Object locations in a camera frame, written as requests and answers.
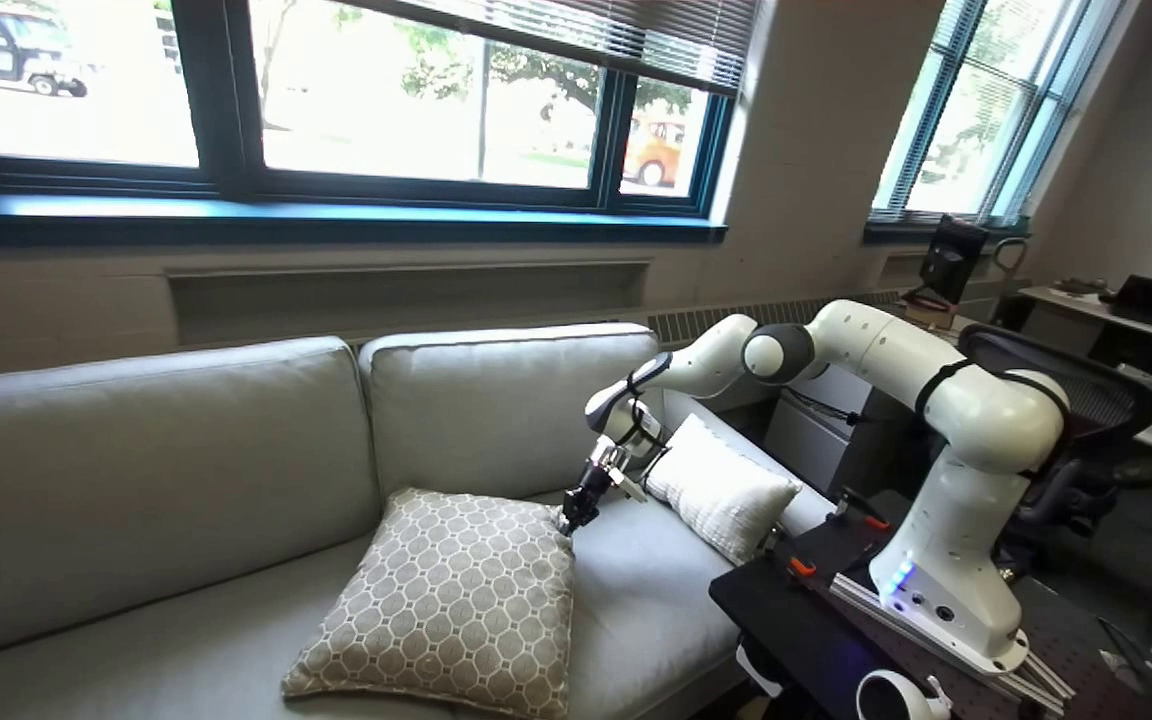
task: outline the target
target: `window frame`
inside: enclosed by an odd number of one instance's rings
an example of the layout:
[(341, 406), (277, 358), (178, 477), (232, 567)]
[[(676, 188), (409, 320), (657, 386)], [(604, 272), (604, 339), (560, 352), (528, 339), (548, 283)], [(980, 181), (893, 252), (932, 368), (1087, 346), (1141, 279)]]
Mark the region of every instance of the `window frame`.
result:
[[(415, 2), (341, 0), (365, 13), (440, 25), (481, 38), (510, 38), (532, 50), (570, 58), (597, 58), (597, 50), (554, 46), (520, 31), (481, 31), (461, 18), (440, 18)], [(264, 131), (257, 108), (257, 54), (249, 0), (172, 0), (182, 73), (198, 131), (199, 166), (141, 166), (141, 162), (77, 162), (77, 159), (14, 159), (0, 154), (0, 192), (40, 195), (145, 195), (145, 198), (242, 198), (242, 204), (358, 204), (409, 206), (414, 219), (435, 206), (477, 210), (570, 210), (570, 216), (660, 216), (709, 219), (730, 144), (735, 93), (709, 89), (673, 73), (627, 73), (622, 58), (597, 58), (604, 73), (593, 174), (587, 188), (488, 182), (488, 181), (406, 181), (406, 174), (337, 174), (337, 173), (282, 173), (264, 166)], [(670, 81), (709, 93), (704, 131), (688, 195), (634, 195), (622, 192), (627, 120), (638, 81)]]
[[(912, 129), (906, 151), (896, 147), (900, 144), (900, 131), (896, 131), (896, 144), (888, 151), (888, 162), (896, 162), (896, 181), (893, 181), (888, 198), (883, 198), (883, 181), (871, 195), (868, 238), (932, 235), (942, 216), (958, 216), (958, 219), (967, 219), (980, 229), (1025, 235), (1041, 174), (1043, 174), (1060, 136), (1070, 131), (1070, 120), (1075, 115), (1087, 66), (1098, 65), (1118, 14), (1126, 13), (1126, 2), (1118, 2), (1098, 18), (1098, 0), (1063, 0), (1060, 14), (1051, 18), (1051, 31), (1043, 35), (1043, 46), (1041, 46), (1031, 73), (1010, 77), (1004, 66), (980, 65), (967, 54), (971, 38), (980, 31), (986, 6), (990, 6), (990, 0), (963, 0), (960, 14), (954, 18), (949, 38), (942, 38), (942, 25), (945, 25), (945, 14), (942, 14), (932, 42), (923, 50), (923, 65), (932, 54), (942, 54), (942, 73), (932, 81), (932, 93), (917, 115), (917, 129)], [(1010, 139), (994, 162), (994, 181), (986, 182), (978, 210), (908, 206), (912, 188), (919, 181), (919, 166), (932, 151), (935, 129), (954, 105), (954, 93), (958, 93), (958, 81), (963, 66), (978, 66), (986, 77), (1012, 84), (1019, 93), (1019, 111), (1018, 111), (1018, 120), (1010, 120), (1012, 122)]]

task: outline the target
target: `black table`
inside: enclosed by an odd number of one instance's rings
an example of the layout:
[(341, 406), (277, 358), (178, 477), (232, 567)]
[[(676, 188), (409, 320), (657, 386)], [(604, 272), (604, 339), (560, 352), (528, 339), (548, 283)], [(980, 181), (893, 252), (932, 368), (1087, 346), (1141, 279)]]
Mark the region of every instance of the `black table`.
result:
[[(1041, 714), (1037, 703), (1004, 695), (999, 688), (980, 684), (960, 664), (906, 638), (900, 630), (855, 613), (827, 592), (834, 558), (814, 558), (815, 577), (794, 577), (790, 556), (819, 545), (819, 533), (806, 541), (779, 541), (760, 558), (712, 580), (712, 600), (735, 618), (740, 643), (752, 664), (790, 688), (768, 714), (855, 714), (855, 684), (871, 666), (896, 666), (908, 678), (923, 684), (935, 675), (958, 703), (958, 714)], [(1152, 714), (1152, 695), (1129, 688), (1132, 666), (1111, 670), (1099, 653), (1119, 643), (1086, 613), (1063, 603), (1051, 589), (1025, 580), (1018, 585), (1025, 606), (1025, 630), (1041, 661), (1047, 661), (1075, 695), (1063, 703), (1063, 714)]]

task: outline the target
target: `window blinds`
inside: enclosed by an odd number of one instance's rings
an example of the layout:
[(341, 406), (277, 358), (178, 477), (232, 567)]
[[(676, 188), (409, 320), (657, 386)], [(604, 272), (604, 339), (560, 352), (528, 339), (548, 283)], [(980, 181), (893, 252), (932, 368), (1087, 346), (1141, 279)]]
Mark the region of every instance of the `window blinds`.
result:
[(733, 93), (766, 0), (359, 0), (493, 38)]

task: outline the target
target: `couch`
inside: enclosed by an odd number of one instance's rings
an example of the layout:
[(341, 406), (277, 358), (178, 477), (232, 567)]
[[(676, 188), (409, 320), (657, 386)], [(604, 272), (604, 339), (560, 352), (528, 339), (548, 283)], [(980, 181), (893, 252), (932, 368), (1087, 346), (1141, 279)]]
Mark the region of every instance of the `couch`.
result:
[[(474, 714), (392, 695), (287, 703), (282, 675), (390, 490), (558, 496), (593, 448), (587, 393), (652, 352), (642, 325), (586, 325), (0, 376), (0, 720)], [(725, 429), (688, 394), (657, 403), (663, 424)], [(709, 600), (730, 562), (670, 509), (607, 500), (574, 545), (574, 714), (693, 714), (740, 678), (735, 627)]]

